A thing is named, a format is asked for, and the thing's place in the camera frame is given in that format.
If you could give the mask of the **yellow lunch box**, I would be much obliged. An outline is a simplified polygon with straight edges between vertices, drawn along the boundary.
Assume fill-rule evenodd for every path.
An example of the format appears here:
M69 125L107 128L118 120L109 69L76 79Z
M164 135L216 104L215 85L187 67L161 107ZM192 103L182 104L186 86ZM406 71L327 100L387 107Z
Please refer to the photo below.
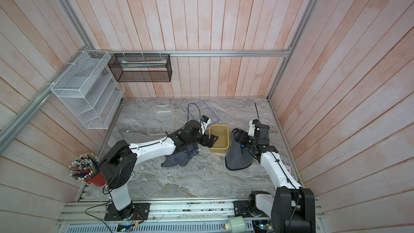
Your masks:
M218 137L217 141L211 147L213 153L225 153L230 147L230 130L227 125L214 124L209 127L209 135Z

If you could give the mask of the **dark grey cloth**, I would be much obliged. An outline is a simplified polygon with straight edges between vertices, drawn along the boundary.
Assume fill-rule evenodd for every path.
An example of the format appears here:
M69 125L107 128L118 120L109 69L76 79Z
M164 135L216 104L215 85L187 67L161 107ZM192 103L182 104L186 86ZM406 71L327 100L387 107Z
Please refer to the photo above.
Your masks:
M161 167L185 167L189 161L199 153L197 144L189 145L184 151L168 155Z

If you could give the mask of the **clear lunch box lid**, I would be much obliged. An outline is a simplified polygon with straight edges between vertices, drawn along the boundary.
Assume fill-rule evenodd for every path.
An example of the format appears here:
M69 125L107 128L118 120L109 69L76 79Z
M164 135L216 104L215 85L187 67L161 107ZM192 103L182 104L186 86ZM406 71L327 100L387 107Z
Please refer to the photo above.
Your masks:
M187 110L191 120L198 120L200 116L205 115L211 120L210 125L217 124L220 121L216 111L204 100L199 100L193 104L189 104Z

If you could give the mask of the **clear lunch box blue rim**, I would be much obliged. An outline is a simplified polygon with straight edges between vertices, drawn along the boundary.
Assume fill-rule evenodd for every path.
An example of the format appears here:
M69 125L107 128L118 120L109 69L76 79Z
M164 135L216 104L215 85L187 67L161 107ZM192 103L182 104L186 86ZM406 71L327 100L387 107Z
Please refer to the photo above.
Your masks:
M150 136L165 135L174 130L173 105L156 105L150 110L148 134Z

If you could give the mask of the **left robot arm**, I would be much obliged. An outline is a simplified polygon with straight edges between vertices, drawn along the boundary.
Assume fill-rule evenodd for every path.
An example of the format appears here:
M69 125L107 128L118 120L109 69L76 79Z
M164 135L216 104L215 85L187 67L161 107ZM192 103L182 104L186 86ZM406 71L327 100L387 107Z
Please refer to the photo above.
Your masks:
M210 120L203 116L199 121L187 121L183 127L160 140L144 143L118 141L100 161L100 171L116 211L132 206L127 182L136 165L160 156L177 157L189 153L190 146L211 148L218 136L205 133Z

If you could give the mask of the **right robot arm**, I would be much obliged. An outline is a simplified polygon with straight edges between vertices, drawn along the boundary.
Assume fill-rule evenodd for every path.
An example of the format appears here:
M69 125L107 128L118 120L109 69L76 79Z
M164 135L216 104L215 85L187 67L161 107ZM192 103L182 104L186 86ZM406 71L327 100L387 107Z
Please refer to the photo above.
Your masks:
M257 160L267 171L275 194L253 191L248 209L252 216L267 216L277 233L314 233L316 231L315 196L290 174L278 150L270 144L268 125L254 119L249 130L235 128L225 157L228 170L250 167Z

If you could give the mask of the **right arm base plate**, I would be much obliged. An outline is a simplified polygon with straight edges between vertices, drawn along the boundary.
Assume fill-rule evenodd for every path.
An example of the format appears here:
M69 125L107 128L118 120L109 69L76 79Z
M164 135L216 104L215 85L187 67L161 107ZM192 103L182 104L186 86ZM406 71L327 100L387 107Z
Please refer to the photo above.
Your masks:
M250 207L249 201L234 201L233 205L235 217L261 217L261 214L253 212L252 208Z

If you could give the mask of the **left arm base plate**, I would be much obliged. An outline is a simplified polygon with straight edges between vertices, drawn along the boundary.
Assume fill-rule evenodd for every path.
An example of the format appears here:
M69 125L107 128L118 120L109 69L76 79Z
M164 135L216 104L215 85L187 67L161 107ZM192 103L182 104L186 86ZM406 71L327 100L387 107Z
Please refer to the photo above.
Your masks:
M105 221L139 220L148 219L150 203L130 203L126 208L117 210L113 203L106 208Z

